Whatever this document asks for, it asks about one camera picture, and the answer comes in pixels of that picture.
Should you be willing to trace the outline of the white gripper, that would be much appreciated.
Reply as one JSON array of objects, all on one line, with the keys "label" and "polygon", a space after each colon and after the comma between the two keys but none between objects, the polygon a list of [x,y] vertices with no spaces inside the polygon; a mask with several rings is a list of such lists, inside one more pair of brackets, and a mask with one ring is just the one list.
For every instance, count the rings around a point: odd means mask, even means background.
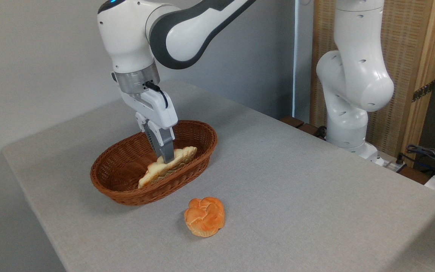
[{"label": "white gripper", "polygon": [[[164,92],[164,95],[151,88],[147,88],[143,93],[127,94],[121,91],[124,102],[131,107],[136,113],[135,117],[138,126],[147,137],[157,157],[162,157],[165,164],[174,160],[174,145],[172,136],[172,127],[177,124],[178,118],[170,96]],[[152,121],[159,129],[159,135],[162,137],[163,145],[150,129],[148,124]]]}]

